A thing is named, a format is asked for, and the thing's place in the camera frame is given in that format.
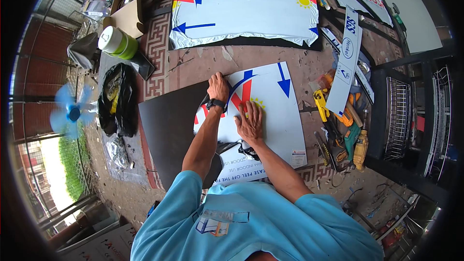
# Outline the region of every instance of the wooden handle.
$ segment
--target wooden handle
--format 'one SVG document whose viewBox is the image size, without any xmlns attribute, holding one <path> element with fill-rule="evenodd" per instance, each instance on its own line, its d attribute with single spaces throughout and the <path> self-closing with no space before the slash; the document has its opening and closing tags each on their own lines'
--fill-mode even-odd
<svg viewBox="0 0 464 261">
<path fill-rule="evenodd" d="M 354 109 L 353 105 L 351 105 L 351 104 L 347 101 L 346 108 L 347 108 L 348 111 L 351 113 L 351 116 L 352 116 L 353 119 L 355 120 L 356 125 L 357 125 L 358 127 L 362 127 L 362 126 L 363 126 L 363 122 L 361 121 L 361 118 L 359 118 L 358 114 L 356 113 L 356 110 Z"/>
</svg>

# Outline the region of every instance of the black plastic bag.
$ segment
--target black plastic bag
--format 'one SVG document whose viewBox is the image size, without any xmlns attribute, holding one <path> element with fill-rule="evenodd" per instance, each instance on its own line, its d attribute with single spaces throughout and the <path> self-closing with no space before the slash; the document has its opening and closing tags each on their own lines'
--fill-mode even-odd
<svg viewBox="0 0 464 261">
<path fill-rule="evenodd" d="M 116 113 L 111 114 L 112 101 L 108 100 L 107 87 L 115 77 L 119 84 Z M 103 89 L 98 97 L 98 114 L 100 125 L 107 136 L 118 133 L 119 136 L 132 137 L 136 133 L 137 119 L 136 79 L 131 66 L 119 63 L 105 74 Z"/>
</svg>

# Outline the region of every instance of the fan blade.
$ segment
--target fan blade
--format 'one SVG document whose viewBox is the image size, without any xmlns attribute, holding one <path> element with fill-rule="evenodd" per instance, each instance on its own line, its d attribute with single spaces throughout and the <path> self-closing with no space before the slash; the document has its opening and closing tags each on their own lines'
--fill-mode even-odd
<svg viewBox="0 0 464 261">
<path fill-rule="evenodd" d="M 66 133 L 66 135 L 71 138 L 71 139 L 78 139 L 79 133 L 78 133 L 78 123 L 70 123 L 69 124 L 69 131 Z"/>
<path fill-rule="evenodd" d="M 83 112 L 81 116 L 79 116 L 79 120 L 83 125 L 87 126 L 92 123 L 93 119 L 95 119 L 97 115 L 97 113 Z"/>
<path fill-rule="evenodd" d="M 69 120 L 66 118 L 66 110 L 54 110 L 50 114 L 50 126 L 55 133 L 64 133 Z"/>
<path fill-rule="evenodd" d="M 84 85 L 79 96 L 79 103 L 87 103 L 92 95 L 92 88 L 89 85 Z"/>
<path fill-rule="evenodd" d="M 69 105 L 75 103 L 74 97 L 71 94 L 71 84 L 63 85 L 55 96 L 55 102 L 58 107 L 67 108 Z"/>
</svg>

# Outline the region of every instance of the green grass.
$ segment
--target green grass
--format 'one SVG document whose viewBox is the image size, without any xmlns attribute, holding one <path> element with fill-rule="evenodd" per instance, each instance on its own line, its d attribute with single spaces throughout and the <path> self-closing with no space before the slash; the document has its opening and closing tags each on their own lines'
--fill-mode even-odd
<svg viewBox="0 0 464 261">
<path fill-rule="evenodd" d="M 84 165 L 90 161 L 86 143 L 84 130 L 82 126 L 79 126 L 79 144 Z M 79 171 L 82 169 L 79 164 L 78 142 L 68 137 L 60 137 L 58 150 L 61 163 L 65 167 L 66 191 L 73 201 L 77 201 L 85 189 L 85 184 L 79 180 Z"/>
</svg>

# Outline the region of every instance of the blue t-shirt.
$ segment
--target blue t-shirt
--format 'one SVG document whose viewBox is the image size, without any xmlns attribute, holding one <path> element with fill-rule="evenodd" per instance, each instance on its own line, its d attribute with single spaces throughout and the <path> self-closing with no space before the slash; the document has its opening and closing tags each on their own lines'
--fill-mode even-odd
<svg viewBox="0 0 464 261">
<path fill-rule="evenodd" d="M 283 260 L 383 259 L 380 245 L 328 195 L 294 204 L 261 182 L 210 188 L 194 171 L 177 175 L 138 231 L 131 260 L 243 261 L 253 252 Z"/>
</svg>

